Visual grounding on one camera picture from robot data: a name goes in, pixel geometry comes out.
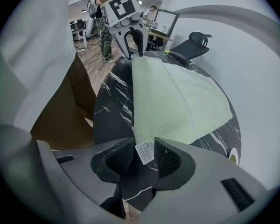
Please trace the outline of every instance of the man in white shirt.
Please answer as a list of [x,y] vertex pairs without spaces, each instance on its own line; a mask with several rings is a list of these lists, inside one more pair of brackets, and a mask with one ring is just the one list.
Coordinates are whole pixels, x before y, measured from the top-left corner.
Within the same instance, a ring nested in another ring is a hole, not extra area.
[[155,5],[152,5],[150,7],[150,9],[147,9],[144,11],[144,13],[143,13],[143,23],[144,24],[149,23],[149,21],[154,18],[156,10],[157,10],[157,7]]
[[93,144],[96,95],[67,19],[68,0],[22,0],[0,34],[0,124],[52,149]]

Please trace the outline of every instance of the office chair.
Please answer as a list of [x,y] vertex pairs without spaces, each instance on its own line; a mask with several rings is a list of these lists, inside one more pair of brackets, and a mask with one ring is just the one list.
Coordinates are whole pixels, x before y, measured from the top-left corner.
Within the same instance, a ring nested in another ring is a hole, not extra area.
[[164,45],[164,39],[156,37],[155,42],[148,41],[147,50],[160,51],[160,47]]
[[201,32],[192,32],[189,39],[182,44],[171,49],[171,51],[180,53],[189,60],[207,53],[210,49],[206,47],[208,38],[211,35],[206,35]]

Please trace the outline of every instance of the black marble table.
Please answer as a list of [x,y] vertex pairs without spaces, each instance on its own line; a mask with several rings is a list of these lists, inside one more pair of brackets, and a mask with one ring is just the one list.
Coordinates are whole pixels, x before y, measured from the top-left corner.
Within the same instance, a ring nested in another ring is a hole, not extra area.
[[[182,66],[210,77],[199,66],[183,65],[170,55],[160,51],[146,51],[146,56],[160,58],[165,63]],[[229,101],[232,119],[214,132],[196,140],[191,145],[217,152],[229,157],[232,148],[241,154],[241,134],[237,116]],[[99,90],[94,113],[94,140],[96,144],[133,137],[133,79],[131,61],[120,58],[105,78]],[[153,160],[143,165],[136,149],[134,159],[120,179],[123,199],[136,209],[143,211],[152,200],[151,187],[158,179],[158,167]]]

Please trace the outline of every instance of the towel tag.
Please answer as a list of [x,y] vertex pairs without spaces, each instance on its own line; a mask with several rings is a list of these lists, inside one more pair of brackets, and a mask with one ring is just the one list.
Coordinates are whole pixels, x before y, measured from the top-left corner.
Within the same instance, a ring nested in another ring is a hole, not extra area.
[[154,141],[146,140],[135,146],[143,165],[154,160]]

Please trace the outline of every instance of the wooden floor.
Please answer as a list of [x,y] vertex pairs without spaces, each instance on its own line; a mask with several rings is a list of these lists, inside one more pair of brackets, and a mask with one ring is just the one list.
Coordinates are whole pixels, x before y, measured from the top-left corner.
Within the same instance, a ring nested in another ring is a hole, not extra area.
[[[136,45],[133,42],[133,38],[131,36],[128,36],[127,39],[129,45],[132,48],[136,48]],[[93,37],[89,41],[87,41],[87,46],[96,44],[99,41],[100,38]],[[80,41],[75,42],[74,45],[76,49],[84,47],[83,42]],[[112,41],[111,48],[113,58],[117,61],[121,57],[122,52],[116,41]],[[81,61],[87,70],[93,90],[96,94],[98,94],[102,82],[108,75],[109,71],[113,68],[115,63],[110,64],[103,60],[99,44],[89,47],[87,51],[81,51],[80,55]]]

